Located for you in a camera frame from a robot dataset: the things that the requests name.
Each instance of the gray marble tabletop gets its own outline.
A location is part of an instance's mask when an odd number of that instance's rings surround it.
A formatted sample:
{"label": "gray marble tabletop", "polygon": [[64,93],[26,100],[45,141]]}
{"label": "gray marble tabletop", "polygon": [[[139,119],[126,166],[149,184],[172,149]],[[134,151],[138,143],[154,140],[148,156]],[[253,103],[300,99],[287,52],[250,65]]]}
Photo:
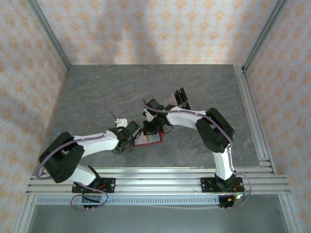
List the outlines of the gray marble tabletop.
{"label": "gray marble tabletop", "polygon": [[[162,103],[184,87],[193,110],[216,108],[233,127],[234,166],[258,166],[239,86],[232,65],[97,65],[72,66],[64,88],[50,142],[60,133],[100,133],[87,119],[93,102],[107,105],[118,118],[134,120],[140,126],[142,99]],[[91,117],[103,126],[114,127],[113,117],[102,107],[92,107]],[[93,167],[215,167],[212,152],[196,130],[175,127],[163,135],[163,142],[129,147],[121,154],[101,151],[81,160]]]}

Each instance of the orange floral pattern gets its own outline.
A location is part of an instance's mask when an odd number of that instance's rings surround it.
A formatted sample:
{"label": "orange floral pattern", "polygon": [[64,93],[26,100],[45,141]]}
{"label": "orange floral pattern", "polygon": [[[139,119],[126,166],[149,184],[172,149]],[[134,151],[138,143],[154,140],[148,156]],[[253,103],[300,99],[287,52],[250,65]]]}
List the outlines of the orange floral pattern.
{"label": "orange floral pattern", "polygon": [[0,1],[0,231],[11,233],[67,72],[25,0]]}
{"label": "orange floral pattern", "polygon": [[39,3],[74,65],[243,65],[277,0]]}
{"label": "orange floral pattern", "polygon": [[279,173],[311,232],[311,4],[292,0],[247,77]]}

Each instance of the patterned wallpaper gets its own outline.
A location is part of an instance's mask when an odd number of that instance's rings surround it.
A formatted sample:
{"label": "patterned wallpaper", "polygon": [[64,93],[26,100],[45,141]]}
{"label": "patterned wallpaper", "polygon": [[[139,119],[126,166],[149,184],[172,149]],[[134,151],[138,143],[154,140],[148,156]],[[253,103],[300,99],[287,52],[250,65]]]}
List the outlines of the patterned wallpaper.
{"label": "patterned wallpaper", "polygon": [[26,0],[0,1],[0,232],[11,233],[67,72]]}
{"label": "patterned wallpaper", "polygon": [[39,3],[74,65],[243,65],[277,0]]}
{"label": "patterned wallpaper", "polygon": [[289,0],[247,77],[278,173],[311,232],[311,4]]}

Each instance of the small white connector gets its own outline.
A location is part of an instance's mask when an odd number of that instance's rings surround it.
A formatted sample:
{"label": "small white connector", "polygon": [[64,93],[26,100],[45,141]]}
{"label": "small white connector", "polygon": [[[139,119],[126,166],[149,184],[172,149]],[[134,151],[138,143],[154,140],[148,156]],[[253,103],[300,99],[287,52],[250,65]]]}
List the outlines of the small white connector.
{"label": "small white connector", "polygon": [[117,119],[115,121],[116,127],[126,127],[127,126],[127,119],[122,118],[122,119]]}

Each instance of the wall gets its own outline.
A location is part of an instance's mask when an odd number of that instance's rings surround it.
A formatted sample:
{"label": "wall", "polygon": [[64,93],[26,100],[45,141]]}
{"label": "wall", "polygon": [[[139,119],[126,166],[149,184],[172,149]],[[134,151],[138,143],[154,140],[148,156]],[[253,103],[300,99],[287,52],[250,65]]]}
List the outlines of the wall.
{"label": "wall", "polygon": [[311,232],[311,4],[289,0],[247,73],[279,174]]}
{"label": "wall", "polygon": [[10,233],[67,72],[25,0],[0,1],[0,231]]}
{"label": "wall", "polygon": [[243,65],[277,0],[39,3],[74,65]]}

